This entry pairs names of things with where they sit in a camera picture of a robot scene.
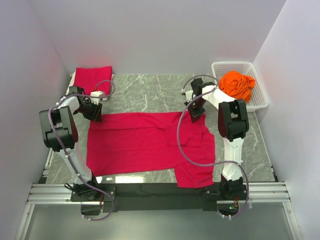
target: folded red cloth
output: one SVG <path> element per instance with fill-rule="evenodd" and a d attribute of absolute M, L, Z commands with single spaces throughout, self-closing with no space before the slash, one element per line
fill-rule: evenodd
<path fill-rule="evenodd" d="M 80 68 L 75 70 L 74 86 L 82 87 L 86 94 L 90 95 L 94 91 L 97 83 L 103 80 L 112 79 L 112 67 L 104 66 L 99 68 Z M 104 82 L 98 86 L 99 91 L 106 95 L 110 93 L 110 82 Z"/>
<path fill-rule="evenodd" d="M 181 112 L 117 113 L 102 115 L 88 130 L 86 164 L 95 176 L 174 169 L 181 188 L 213 184 L 213 166 L 189 163 L 177 144 Z M 191 123 L 186 113 L 180 129 L 181 145 L 194 162 L 215 162 L 215 140 L 205 115 Z"/>

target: gray marble floor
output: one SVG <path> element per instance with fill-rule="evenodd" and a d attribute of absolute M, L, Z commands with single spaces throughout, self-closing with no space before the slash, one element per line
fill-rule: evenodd
<path fill-rule="evenodd" d="M 115 93 L 103 102 L 102 114 L 124 112 L 176 112 L 185 107 L 181 88 L 190 74 L 116 74 L 113 78 Z M 215 137 L 216 162 L 224 160 L 224 143 L 218 132 L 218 110 L 205 103 L 205 124 Z M 250 129 L 242 148 L 243 167 L 251 182 L 274 182 L 268 153 L 254 112 L 248 113 Z M 89 121 L 81 114 L 74 116 L 79 133 L 79 149 L 87 155 L 87 136 Z M 220 181 L 223 165 L 214 167 L 213 180 Z M 136 172 L 99 177 L 103 183 L 174 183 L 173 169 L 161 171 Z M 72 183 L 71 174 L 60 156 L 53 154 L 47 184 Z"/>

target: red t-shirt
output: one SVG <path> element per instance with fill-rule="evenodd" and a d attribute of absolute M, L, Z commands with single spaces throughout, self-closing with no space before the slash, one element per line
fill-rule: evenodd
<path fill-rule="evenodd" d="M 95 176 L 174 169 L 181 188 L 213 184 L 213 166 L 189 163 L 177 144 L 181 112 L 117 113 L 90 123 L 86 164 Z M 191 123 L 186 113 L 180 129 L 185 154 L 199 164 L 215 162 L 215 140 L 205 125 L 206 116 Z"/>

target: orange cloth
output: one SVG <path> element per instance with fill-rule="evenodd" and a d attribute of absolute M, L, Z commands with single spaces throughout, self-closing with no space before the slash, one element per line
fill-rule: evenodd
<path fill-rule="evenodd" d="M 251 89 L 255 87 L 256 80 L 237 71 L 230 71 L 219 81 L 222 92 L 235 99 L 243 99 L 246 103 L 251 99 Z"/>

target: laundry basket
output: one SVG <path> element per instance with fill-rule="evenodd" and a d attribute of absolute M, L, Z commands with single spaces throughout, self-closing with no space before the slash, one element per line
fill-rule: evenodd
<path fill-rule="evenodd" d="M 217 61 L 212 63 L 213 76 L 219 81 L 226 73 L 237 71 L 243 75 L 248 75 L 255 79 L 255 86 L 251 90 L 251 99 L 246 104 L 246 110 L 253 112 L 268 106 L 268 98 L 264 87 L 257 74 L 255 66 L 248 61 Z"/>

